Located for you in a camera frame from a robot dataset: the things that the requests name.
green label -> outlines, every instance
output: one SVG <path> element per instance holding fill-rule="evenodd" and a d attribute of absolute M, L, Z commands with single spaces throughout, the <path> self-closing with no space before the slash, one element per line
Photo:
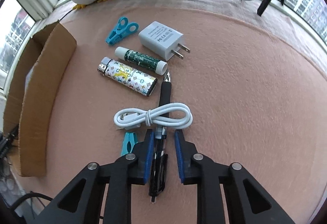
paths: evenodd
<path fill-rule="evenodd" d="M 128 50 L 126 52 L 125 60 L 130 63 L 137 64 L 140 67 L 147 68 L 153 72 L 156 71 L 158 62 L 160 61 L 156 58 L 136 52 L 134 50 Z"/>

blue clothespin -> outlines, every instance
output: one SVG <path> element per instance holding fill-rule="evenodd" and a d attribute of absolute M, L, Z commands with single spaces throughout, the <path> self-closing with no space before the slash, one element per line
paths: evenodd
<path fill-rule="evenodd" d="M 113 46 L 123 38 L 135 33 L 139 29 L 139 25 L 136 22 L 128 23 L 126 17 L 121 17 L 118 20 L 115 28 L 110 32 L 106 38 L 106 42 Z"/>
<path fill-rule="evenodd" d="M 135 144 L 138 143 L 136 133 L 127 132 L 123 141 L 122 153 L 120 156 L 131 153 Z"/>

silver pen tip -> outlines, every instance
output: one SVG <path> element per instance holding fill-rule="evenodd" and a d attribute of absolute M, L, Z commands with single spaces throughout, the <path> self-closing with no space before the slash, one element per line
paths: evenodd
<path fill-rule="evenodd" d="M 170 82 L 170 72 L 167 70 L 163 75 L 163 81 L 164 82 Z"/>

cardboard box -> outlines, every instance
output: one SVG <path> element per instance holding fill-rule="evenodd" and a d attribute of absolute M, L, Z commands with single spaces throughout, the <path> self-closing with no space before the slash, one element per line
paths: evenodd
<path fill-rule="evenodd" d="M 4 134 L 19 123 L 18 147 L 13 147 L 9 157 L 20 176 L 46 174 L 46 144 L 52 107 L 75 48 L 75 38 L 56 22 L 34 34 L 22 51 L 3 117 Z M 25 91 L 26 76 L 33 66 Z"/>

plug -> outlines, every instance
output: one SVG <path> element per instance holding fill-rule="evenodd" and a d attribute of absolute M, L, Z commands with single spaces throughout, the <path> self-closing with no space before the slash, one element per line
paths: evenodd
<path fill-rule="evenodd" d="M 123 115 L 123 120 L 127 120 L 127 121 L 133 121 L 135 119 L 135 117 L 139 116 L 140 114 L 135 112 L 135 113 L 132 113 L 132 114 L 128 114 L 128 113 L 125 113 Z M 134 126 L 130 126 L 130 127 L 125 127 L 125 130 L 131 130 L 131 129 L 134 129 L 134 128 L 140 128 L 141 127 L 141 123 L 139 124 L 136 124 Z"/>
<path fill-rule="evenodd" d="M 139 38 L 145 47 L 168 61 L 172 56 L 183 59 L 184 56 L 178 51 L 183 49 L 190 53 L 190 49 L 184 45 L 183 34 L 154 21 L 139 33 Z"/>

